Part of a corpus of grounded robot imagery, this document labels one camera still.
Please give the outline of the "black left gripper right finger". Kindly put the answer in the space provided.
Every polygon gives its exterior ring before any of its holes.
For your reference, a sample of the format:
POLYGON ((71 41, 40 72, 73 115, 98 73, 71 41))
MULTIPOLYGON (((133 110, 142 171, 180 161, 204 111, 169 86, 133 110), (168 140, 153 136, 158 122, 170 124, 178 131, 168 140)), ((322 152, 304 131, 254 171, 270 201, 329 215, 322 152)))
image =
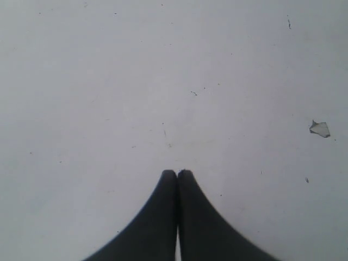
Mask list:
POLYGON ((275 260, 243 237, 208 201, 193 173, 178 174, 179 242, 182 260, 275 260))

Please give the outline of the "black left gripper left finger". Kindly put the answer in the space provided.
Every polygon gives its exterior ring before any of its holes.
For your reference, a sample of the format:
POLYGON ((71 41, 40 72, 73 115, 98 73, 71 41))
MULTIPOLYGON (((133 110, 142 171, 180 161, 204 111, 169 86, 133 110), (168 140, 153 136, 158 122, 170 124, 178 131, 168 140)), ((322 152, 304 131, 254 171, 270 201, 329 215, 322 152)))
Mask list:
POLYGON ((177 176, 165 170, 136 217, 86 260, 175 260, 176 240, 177 176))

